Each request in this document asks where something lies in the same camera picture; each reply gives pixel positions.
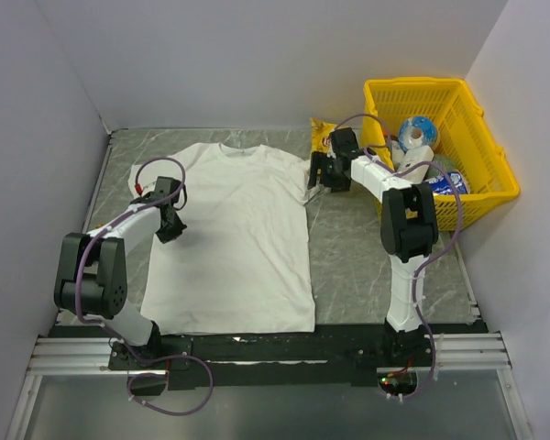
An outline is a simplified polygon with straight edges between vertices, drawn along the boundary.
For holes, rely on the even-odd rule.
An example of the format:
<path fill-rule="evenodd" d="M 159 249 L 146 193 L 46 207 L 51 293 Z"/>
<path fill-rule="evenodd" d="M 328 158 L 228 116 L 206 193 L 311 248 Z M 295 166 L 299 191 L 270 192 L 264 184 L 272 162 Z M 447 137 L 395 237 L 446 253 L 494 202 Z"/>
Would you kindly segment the white t-shirt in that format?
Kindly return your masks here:
<path fill-rule="evenodd" d="M 196 143 L 133 168 L 131 183 L 181 178 L 187 228 L 154 240 L 141 313 L 162 334 L 311 332 L 310 163 L 278 148 Z"/>

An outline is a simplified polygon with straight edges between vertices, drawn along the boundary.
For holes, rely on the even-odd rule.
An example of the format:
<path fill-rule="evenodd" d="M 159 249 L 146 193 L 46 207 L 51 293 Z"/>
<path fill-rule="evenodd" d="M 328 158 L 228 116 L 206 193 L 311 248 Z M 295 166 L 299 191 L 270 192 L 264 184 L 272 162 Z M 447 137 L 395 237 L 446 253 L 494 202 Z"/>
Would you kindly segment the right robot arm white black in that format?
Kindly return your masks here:
<path fill-rule="evenodd" d="M 328 135 L 327 151 L 311 153 L 308 187 L 345 192 L 353 182 L 380 202 L 380 239 L 391 265 L 382 354 L 400 366 L 414 353 L 426 350 L 421 291 L 424 264 L 438 239 L 434 196 L 427 184 L 397 176 L 370 149 L 358 146 L 351 128 L 342 127 Z"/>

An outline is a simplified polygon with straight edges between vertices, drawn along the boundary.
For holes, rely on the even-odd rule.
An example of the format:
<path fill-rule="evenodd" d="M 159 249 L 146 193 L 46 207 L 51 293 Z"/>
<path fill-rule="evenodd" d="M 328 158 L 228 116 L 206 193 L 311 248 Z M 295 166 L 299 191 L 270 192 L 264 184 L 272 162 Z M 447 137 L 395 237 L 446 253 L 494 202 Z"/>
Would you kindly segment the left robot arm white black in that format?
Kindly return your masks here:
<path fill-rule="evenodd" d="M 127 299 L 126 259 L 148 237 L 166 244 L 181 236 L 186 224 L 176 204 L 186 201 L 183 182 L 159 177 L 151 192 L 133 200 L 116 219 L 86 234 L 69 233 L 62 240 L 56 306 L 83 324 L 102 327 L 144 369 L 161 362 L 163 345 L 159 326 Z"/>

